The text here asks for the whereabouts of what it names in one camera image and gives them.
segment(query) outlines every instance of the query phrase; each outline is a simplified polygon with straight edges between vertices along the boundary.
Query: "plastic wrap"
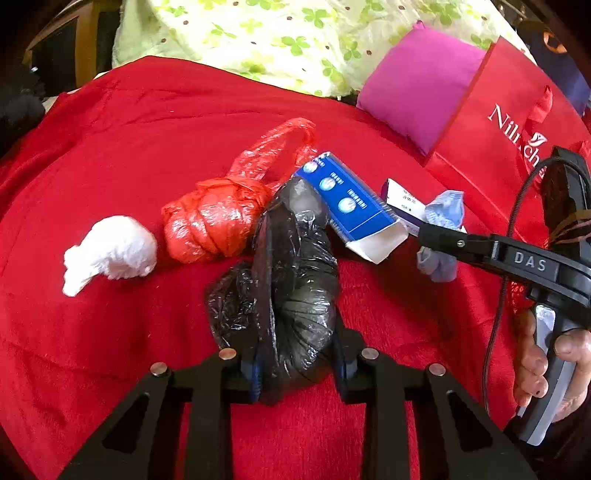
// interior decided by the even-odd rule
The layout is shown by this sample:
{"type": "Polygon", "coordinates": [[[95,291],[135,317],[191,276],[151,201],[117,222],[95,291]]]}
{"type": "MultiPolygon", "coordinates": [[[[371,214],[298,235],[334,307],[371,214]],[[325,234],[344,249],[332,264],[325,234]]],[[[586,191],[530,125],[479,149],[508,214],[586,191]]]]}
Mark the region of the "plastic wrap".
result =
{"type": "Polygon", "coordinates": [[[191,263],[240,254],[275,191],[296,168],[316,156],[314,145],[312,122],[288,120],[242,152],[226,177],[201,181],[193,192],[165,205],[164,237],[170,256],[191,263]],[[298,130],[304,132],[304,138],[293,154],[293,167],[279,180],[262,183],[289,135],[298,130]]]}
{"type": "Polygon", "coordinates": [[[62,292],[75,297],[96,275],[109,280],[145,277],[156,266],[158,244],[137,220],[116,215],[96,222],[80,245],[64,253],[62,292]]]}
{"type": "Polygon", "coordinates": [[[208,297],[212,331],[223,332],[221,346],[236,348],[237,333],[256,327],[266,403],[329,371],[339,281],[324,230],[328,221],[328,208],[312,186],[291,179],[258,225],[251,276],[243,273],[244,264],[236,266],[208,297]]]}

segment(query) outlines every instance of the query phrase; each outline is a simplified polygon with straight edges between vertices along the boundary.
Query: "wooden chair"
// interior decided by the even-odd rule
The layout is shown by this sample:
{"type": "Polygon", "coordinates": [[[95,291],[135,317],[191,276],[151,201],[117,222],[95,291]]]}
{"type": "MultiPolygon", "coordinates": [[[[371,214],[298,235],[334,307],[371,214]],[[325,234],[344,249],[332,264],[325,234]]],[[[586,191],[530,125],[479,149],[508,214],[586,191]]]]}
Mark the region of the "wooden chair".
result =
{"type": "MultiPolygon", "coordinates": [[[[105,12],[118,12],[121,8],[121,3],[122,0],[75,0],[71,2],[35,36],[25,52],[24,61],[30,66],[35,66],[35,51],[44,41],[52,35],[64,31],[65,28],[75,28],[73,45],[66,46],[67,48],[65,53],[63,53],[63,58],[66,63],[71,63],[72,60],[69,59],[73,58],[75,84],[70,85],[70,87],[79,88],[83,86],[91,81],[97,73],[100,73],[97,66],[97,33],[101,14],[105,12]]],[[[64,65],[63,67],[65,69],[71,68],[68,65],[64,65]]]]}

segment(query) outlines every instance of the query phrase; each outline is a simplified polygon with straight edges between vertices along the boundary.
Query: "bag handle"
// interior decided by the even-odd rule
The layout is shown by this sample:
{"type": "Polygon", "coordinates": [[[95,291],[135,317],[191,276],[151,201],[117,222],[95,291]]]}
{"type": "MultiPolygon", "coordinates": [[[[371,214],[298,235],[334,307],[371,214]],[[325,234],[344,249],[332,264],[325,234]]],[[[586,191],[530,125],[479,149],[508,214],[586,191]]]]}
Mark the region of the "bag handle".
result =
{"type": "MultiPolygon", "coordinates": [[[[547,141],[547,138],[544,135],[539,132],[534,132],[534,128],[536,128],[539,124],[542,124],[546,120],[546,117],[548,117],[548,114],[552,110],[553,98],[554,95],[552,93],[552,89],[549,85],[547,85],[544,89],[544,93],[536,102],[534,108],[528,115],[521,131],[521,135],[519,136],[519,143],[517,145],[517,167],[523,180],[529,176],[531,170],[540,160],[537,159],[534,162],[532,162],[531,159],[527,160],[524,155],[525,148],[530,147],[532,149],[531,156],[533,156],[535,153],[535,148],[547,141]],[[527,133],[530,138],[527,142],[525,140],[525,133],[527,133]]],[[[591,159],[591,144],[587,140],[576,142],[575,144],[569,146],[569,150],[581,155],[585,161],[589,161],[591,159]]],[[[534,180],[533,187],[535,188],[536,192],[540,191],[540,184],[544,178],[544,172],[545,169],[543,169],[534,180]]]]}
{"type": "MultiPolygon", "coordinates": [[[[530,172],[535,167],[535,164],[538,162],[535,161],[533,164],[531,160],[527,160],[525,158],[525,148],[530,147],[532,149],[532,155],[535,151],[534,149],[540,146],[541,144],[545,143],[548,139],[539,132],[534,132],[534,128],[536,128],[539,124],[542,124],[548,114],[552,110],[552,104],[554,102],[554,93],[552,92],[552,88],[550,85],[546,85],[544,88],[544,93],[535,103],[534,107],[532,108],[530,114],[525,119],[523,128],[521,129],[521,133],[519,135],[519,141],[517,143],[517,170],[521,175],[522,179],[525,180],[530,172]]],[[[540,182],[544,178],[544,170],[540,172],[540,175],[534,180],[533,187],[536,191],[539,192],[540,190],[540,182]]]]}
{"type": "MultiPolygon", "coordinates": [[[[250,149],[238,155],[227,176],[246,177],[253,180],[262,179],[271,164],[279,156],[279,153],[285,148],[288,135],[298,130],[304,132],[304,139],[295,149],[293,163],[295,168],[301,167],[318,154],[316,150],[316,125],[306,118],[292,118],[269,130],[250,149]]],[[[288,169],[278,181],[268,184],[268,187],[274,191],[292,174],[293,171],[288,169]]]]}

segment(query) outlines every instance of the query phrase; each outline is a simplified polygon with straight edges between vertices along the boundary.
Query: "metal bolt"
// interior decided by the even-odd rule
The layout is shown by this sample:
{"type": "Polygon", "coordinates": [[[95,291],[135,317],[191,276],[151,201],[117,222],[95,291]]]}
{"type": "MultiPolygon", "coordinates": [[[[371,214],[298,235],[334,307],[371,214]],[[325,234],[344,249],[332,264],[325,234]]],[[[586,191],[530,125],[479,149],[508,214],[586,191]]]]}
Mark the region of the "metal bolt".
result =
{"type": "Polygon", "coordinates": [[[375,360],[379,357],[379,352],[375,348],[367,347],[361,350],[361,356],[366,360],[375,360]]]}
{"type": "Polygon", "coordinates": [[[445,367],[442,364],[429,365],[429,371],[436,377],[442,377],[446,372],[445,367]]]}
{"type": "Polygon", "coordinates": [[[168,371],[168,365],[164,362],[156,362],[150,367],[150,373],[155,377],[163,377],[168,371]]]}
{"type": "Polygon", "coordinates": [[[233,348],[222,348],[218,354],[222,360],[232,360],[236,356],[233,348]]]}

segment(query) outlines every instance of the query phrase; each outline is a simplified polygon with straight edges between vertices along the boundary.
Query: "finger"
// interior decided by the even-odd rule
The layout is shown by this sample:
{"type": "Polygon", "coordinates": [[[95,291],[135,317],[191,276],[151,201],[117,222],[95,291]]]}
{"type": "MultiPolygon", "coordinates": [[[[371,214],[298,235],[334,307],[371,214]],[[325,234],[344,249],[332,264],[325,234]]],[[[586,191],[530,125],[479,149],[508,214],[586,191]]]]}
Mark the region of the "finger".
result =
{"type": "Polygon", "coordinates": [[[517,338],[517,359],[521,363],[521,359],[524,357],[527,350],[532,346],[535,346],[535,340],[533,335],[519,335],[517,338]]]}
{"type": "Polygon", "coordinates": [[[529,370],[534,375],[542,376],[548,369],[548,359],[544,351],[531,342],[523,342],[523,350],[521,352],[520,363],[521,366],[529,370]]]}
{"type": "Polygon", "coordinates": [[[531,401],[531,395],[524,392],[519,385],[513,387],[513,397],[520,407],[526,407],[531,401]]]}
{"type": "Polygon", "coordinates": [[[554,343],[554,351],[562,360],[577,364],[565,398],[585,394],[591,381],[591,332],[577,329],[561,335],[554,343]]]}
{"type": "Polygon", "coordinates": [[[521,310],[515,316],[514,325],[518,336],[534,336],[535,317],[530,310],[521,310]]]}
{"type": "Polygon", "coordinates": [[[534,375],[525,367],[519,367],[515,371],[515,384],[525,393],[542,398],[548,391],[548,382],[540,375],[534,375]]]}

